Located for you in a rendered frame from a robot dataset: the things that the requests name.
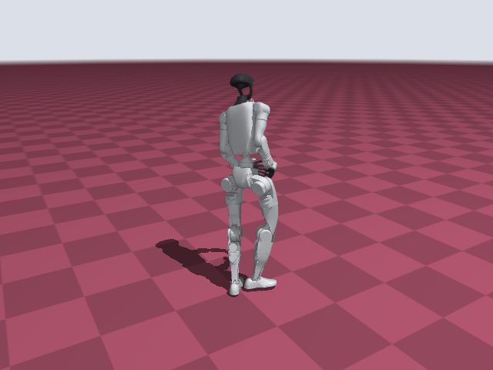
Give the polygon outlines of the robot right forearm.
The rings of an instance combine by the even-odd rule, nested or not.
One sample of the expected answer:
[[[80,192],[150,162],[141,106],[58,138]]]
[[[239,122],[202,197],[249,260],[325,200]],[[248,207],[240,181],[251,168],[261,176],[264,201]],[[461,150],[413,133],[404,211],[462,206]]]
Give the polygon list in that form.
[[[265,136],[261,137],[261,148],[258,149],[258,154],[263,162],[263,166],[268,168],[277,169],[277,163],[273,161],[270,155],[270,149],[268,147],[267,138]]]

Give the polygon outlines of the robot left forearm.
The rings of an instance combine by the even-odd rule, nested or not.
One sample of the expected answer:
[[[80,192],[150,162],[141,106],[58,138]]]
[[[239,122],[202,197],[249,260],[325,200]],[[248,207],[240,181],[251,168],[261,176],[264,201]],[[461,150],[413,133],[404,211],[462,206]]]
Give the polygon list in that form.
[[[232,169],[234,167],[238,167],[239,166],[239,161],[235,157],[235,155],[233,155],[233,152],[230,153],[230,154],[223,154],[223,153],[221,153],[221,155],[224,158],[224,160],[227,161],[229,163],[229,165],[231,165],[231,168]]]

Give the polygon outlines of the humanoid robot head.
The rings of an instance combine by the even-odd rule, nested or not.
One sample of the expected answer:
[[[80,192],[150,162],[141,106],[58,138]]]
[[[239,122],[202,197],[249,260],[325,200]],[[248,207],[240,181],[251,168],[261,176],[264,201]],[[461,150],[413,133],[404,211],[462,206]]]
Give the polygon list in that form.
[[[244,73],[238,73],[232,77],[232,79],[230,80],[230,85],[236,87],[240,94],[240,96],[237,97],[237,101],[234,106],[241,103],[246,103],[247,100],[251,98],[253,94],[253,82],[254,80]],[[244,95],[242,89],[248,86],[250,87],[250,93],[249,95]]]

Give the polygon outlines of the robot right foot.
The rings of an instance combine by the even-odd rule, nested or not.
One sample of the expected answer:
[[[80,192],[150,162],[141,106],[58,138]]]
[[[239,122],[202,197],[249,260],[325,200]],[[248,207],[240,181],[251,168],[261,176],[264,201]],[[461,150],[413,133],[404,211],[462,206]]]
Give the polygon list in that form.
[[[254,280],[256,280],[256,279],[254,279]],[[253,277],[249,277],[246,279],[244,287],[246,289],[268,288],[268,287],[273,287],[276,284],[277,284],[277,281],[274,279],[268,279],[268,278],[260,277],[259,281],[253,281]]]

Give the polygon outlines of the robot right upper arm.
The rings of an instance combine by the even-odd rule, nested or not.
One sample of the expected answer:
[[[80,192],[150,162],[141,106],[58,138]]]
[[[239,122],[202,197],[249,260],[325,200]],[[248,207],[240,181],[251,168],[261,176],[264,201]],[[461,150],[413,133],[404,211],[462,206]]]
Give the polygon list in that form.
[[[267,117],[270,114],[270,107],[264,103],[253,103],[253,112],[256,114],[254,124],[254,136],[252,138],[253,146],[261,146],[261,137],[264,136],[264,131],[267,127]]]

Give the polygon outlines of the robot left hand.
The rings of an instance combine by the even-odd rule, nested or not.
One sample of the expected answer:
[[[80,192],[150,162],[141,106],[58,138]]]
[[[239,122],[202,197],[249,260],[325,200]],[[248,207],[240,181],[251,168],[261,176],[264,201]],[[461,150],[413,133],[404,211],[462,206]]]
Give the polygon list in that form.
[[[253,168],[258,169],[258,175],[259,176],[265,177],[264,175],[261,175],[259,173],[265,173],[265,174],[267,174],[267,173],[266,172],[263,172],[263,171],[259,171],[259,170],[267,170],[267,169],[260,168],[260,167],[263,167],[263,165],[259,165],[259,164],[256,164],[256,163],[262,163],[262,160],[258,160],[256,162],[254,162],[253,163]]]

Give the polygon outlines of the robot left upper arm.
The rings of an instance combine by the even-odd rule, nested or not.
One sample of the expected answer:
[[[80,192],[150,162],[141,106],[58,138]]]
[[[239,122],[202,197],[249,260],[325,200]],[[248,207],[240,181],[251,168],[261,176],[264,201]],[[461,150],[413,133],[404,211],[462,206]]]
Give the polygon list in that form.
[[[232,153],[232,150],[228,143],[228,135],[226,128],[226,111],[220,114],[219,122],[220,122],[220,146],[219,146],[220,152],[223,154],[230,154]]]

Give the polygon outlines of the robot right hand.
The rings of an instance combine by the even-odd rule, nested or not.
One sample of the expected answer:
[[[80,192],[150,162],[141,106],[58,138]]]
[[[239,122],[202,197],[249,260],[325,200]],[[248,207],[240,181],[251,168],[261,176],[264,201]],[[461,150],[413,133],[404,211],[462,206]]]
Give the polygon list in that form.
[[[273,177],[274,172],[276,172],[276,170],[274,171],[274,169],[272,168],[268,168],[268,170],[264,170],[264,171],[269,172],[268,174],[264,174],[264,176],[268,176],[270,179]]]

